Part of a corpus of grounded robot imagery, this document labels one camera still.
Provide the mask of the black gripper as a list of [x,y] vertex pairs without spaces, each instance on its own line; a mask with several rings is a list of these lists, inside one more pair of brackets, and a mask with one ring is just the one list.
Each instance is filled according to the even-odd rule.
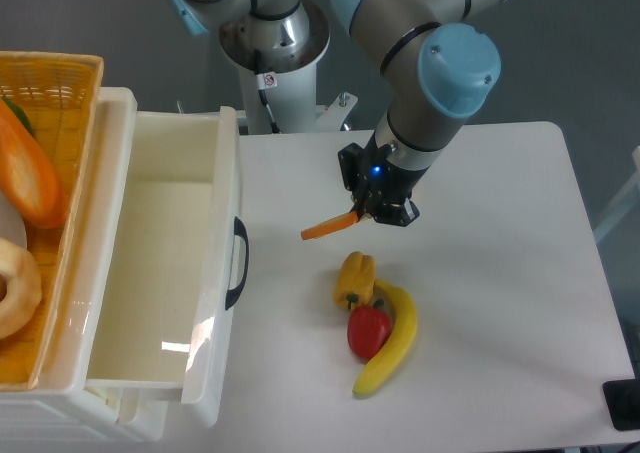
[[351,143],[338,152],[352,211],[383,225],[409,225],[419,217],[413,189],[429,169],[429,153],[392,133],[374,133],[365,147]]

